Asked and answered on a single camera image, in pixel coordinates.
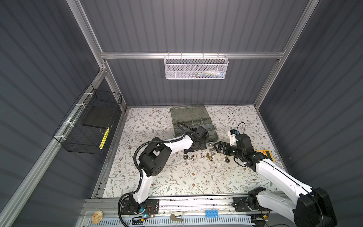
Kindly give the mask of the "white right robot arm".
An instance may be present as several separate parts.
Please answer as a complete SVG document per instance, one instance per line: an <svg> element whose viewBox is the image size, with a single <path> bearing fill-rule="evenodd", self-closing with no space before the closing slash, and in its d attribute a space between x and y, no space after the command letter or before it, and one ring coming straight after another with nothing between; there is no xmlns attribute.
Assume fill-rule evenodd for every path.
<svg viewBox="0 0 363 227"><path fill-rule="evenodd" d="M248 192L245 201L234 202L234 207L245 204L251 211L261 208L272 210L291 220L298 227L335 227L337 218L328 193L322 188L312 188L295 179L253 147L239 148L226 142L213 145L217 153L239 159L238 165L248 167L271 181L287 196L283 198L257 187Z"/></svg>

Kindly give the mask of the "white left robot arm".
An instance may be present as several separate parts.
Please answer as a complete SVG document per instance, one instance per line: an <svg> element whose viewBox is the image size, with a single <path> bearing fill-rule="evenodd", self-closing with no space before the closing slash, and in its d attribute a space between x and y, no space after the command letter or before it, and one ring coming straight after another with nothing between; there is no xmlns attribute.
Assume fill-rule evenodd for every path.
<svg viewBox="0 0 363 227"><path fill-rule="evenodd" d="M170 156L184 150L190 152L202 150L208 138L209 133L207 131L201 133L195 131L167 141L155 137L153 140L142 144L135 153L138 153L143 147L146 148L140 154L139 159L134 160L140 173L140 179L130 200L137 205L143 204L148 199L153 178L164 169Z"/></svg>

